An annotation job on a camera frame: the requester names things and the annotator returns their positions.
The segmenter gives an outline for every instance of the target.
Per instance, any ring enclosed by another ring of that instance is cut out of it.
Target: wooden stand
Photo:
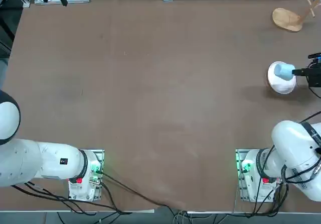
[[[291,12],[283,8],[276,8],[272,13],[274,23],[283,29],[291,32],[298,32],[302,29],[303,21],[311,13],[312,17],[315,17],[313,8],[316,7],[320,0],[315,0],[312,4],[310,0],[307,0],[310,7],[305,11],[304,15],[299,16],[298,14]]]

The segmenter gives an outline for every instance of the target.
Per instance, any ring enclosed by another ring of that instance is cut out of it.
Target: light blue object
[[[294,77],[292,74],[292,70],[294,69],[295,67],[293,65],[282,62],[275,66],[274,74],[285,81],[290,81]]]

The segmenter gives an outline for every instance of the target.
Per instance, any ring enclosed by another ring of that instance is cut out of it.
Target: brown table
[[[105,149],[105,171],[154,200],[232,211],[235,149],[270,147],[275,124],[320,109],[302,78],[288,96],[266,87],[273,61],[304,67],[320,51],[321,14],[289,33],[272,23],[276,7],[300,12],[306,1],[92,0],[25,9],[5,82],[22,111],[17,137]],[[40,184],[64,192],[59,181]],[[111,191],[121,209],[155,207]],[[65,209],[12,188],[0,193],[1,210]],[[235,210],[251,208],[238,200]],[[283,208],[319,210],[294,187]]]

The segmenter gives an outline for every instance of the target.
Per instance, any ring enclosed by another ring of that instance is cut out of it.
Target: metal plate
[[[243,201],[249,201],[250,198],[249,198],[249,194],[247,192],[247,187],[246,187],[246,183],[244,180],[244,176],[241,173],[240,166],[242,164],[242,161],[245,159],[247,153],[250,150],[251,149],[236,149],[235,150],[236,168],[237,168],[237,176],[238,176],[238,187],[240,190],[241,200],[243,200]]]
[[[101,164],[100,171],[103,172],[104,169],[104,158],[105,158],[105,150],[90,150],[94,152],[94,154],[97,156],[98,161]],[[97,174],[97,177],[99,181],[102,181],[102,174]],[[101,185],[99,187],[96,187],[95,194],[94,194],[94,201],[101,199]]]

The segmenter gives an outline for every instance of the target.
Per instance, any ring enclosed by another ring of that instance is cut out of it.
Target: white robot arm
[[[97,156],[66,144],[14,139],[20,122],[17,102],[0,90],[0,187],[33,178],[68,179],[71,198],[94,200]]]
[[[262,179],[260,185],[263,191],[259,193],[261,200],[269,192],[266,190],[275,187],[276,180],[279,179],[293,183],[309,199],[321,201],[321,158],[318,153],[321,147],[320,135],[321,123],[278,123],[272,131],[275,148],[271,150],[267,160],[270,149],[250,150],[242,162],[250,201],[255,201],[258,184]]]

